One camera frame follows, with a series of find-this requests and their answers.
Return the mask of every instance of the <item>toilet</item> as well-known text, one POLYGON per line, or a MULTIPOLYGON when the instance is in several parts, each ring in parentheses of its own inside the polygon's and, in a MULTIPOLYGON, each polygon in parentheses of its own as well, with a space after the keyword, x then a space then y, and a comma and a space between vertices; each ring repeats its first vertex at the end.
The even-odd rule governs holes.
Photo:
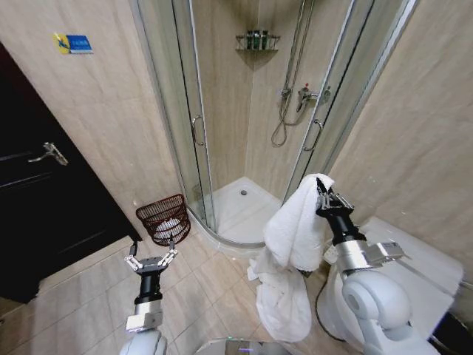
MULTIPOLYGON (((425 339, 449 310, 463 277, 463 267, 455 259, 432 248, 387 222, 371 217, 361 228, 369 244, 395 241, 406 257, 376 269, 404 287, 412 305, 411 324, 425 339)), ((362 351, 364 338, 341 288, 343 282, 336 264, 330 268, 327 284, 317 303, 321 324, 334 337, 345 339, 362 351)))

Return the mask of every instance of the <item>towel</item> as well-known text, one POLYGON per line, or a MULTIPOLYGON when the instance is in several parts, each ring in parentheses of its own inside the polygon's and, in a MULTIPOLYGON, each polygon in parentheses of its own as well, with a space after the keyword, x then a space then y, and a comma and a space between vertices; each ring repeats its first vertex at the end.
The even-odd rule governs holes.
POLYGON ((177 218, 171 218, 166 222, 162 222, 158 227, 156 227, 156 237, 162 239, 169 239, 170 237, 175 237, 184 229, 183 225, 180 224, 180 220, 177 218))
POLYGON ((264 238, 280 266, 314 271, 322 259, 325 220, 316 214, 317 178, 327 190, 333 180, 323 174, 302 179, 298 189, 266 224, 264 238))
POLYGON ((266 224, 266 247, 250 260, 248 279, 259 278, 256 308, 268 333, 276 340, 298 342, 310 332, 312 313, 299 270, 319 267, 325 221, 316 215, 317 181, 327 189, 333 180, 323 174, 306 176, 299 188, 266 224))

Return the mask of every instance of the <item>shower faucet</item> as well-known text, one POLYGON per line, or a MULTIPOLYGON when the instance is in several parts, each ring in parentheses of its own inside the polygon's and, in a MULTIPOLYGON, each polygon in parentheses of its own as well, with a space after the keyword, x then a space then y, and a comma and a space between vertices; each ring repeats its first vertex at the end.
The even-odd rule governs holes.
POLYGON ((305 84, 298 92, 299 94, 299 104, 297 105, 296 111, 299 112, 302 107, 305 108, 310 100, 317 100, 319 94, 314 91, 309 90, 309 84, 305 84))

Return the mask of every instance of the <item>brown basket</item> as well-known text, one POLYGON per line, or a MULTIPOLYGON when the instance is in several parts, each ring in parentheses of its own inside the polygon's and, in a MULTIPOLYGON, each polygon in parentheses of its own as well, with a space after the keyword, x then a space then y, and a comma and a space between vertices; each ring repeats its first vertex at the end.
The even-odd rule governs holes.
POLYGON ((171 240, 177 244, 191 230, 186 202, 181 194, 140 207, 136 210, 136 216, 159 246, 168 246, 171 240))

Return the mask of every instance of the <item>glass shower door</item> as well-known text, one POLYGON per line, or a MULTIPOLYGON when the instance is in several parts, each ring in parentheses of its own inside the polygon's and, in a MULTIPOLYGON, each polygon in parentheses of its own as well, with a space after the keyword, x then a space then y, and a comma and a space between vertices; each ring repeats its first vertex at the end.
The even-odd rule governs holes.
POLYGON ((137 0, 186 201, 215 230, 203 110, 187 1, 137 0))
POLYGON ((285 201, 307 174, 328 174, 376 76, 415 6, 415 0, 355 1, 327 72, 330 99, 313 115, 285 201))

